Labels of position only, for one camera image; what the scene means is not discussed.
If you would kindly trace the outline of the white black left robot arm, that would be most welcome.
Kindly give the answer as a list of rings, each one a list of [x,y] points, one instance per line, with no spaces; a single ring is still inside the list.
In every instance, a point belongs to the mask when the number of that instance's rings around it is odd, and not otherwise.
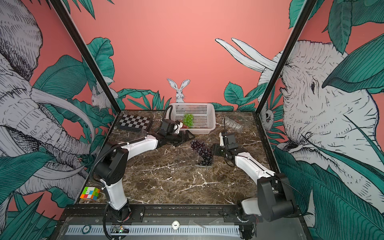
[[[185,130],[179,133],[150,133],[130,142],[106,144],[90,170],[90,179],[106,191],[109,206],[115,211],[128,207],[123,188],[123,176],[128,160],[165,145],[182,145],[196,136]]]

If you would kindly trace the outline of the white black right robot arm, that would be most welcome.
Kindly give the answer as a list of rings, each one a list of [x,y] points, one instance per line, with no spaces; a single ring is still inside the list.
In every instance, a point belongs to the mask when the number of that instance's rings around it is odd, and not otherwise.
[[[267,169],[241,148],[213,144],[211,150],[215,156],[224,157],[243,170],[257,184],[257,196],[241,201],[242,221],[260,216],[272,222],[298,213],[293,188],[284,174]]]

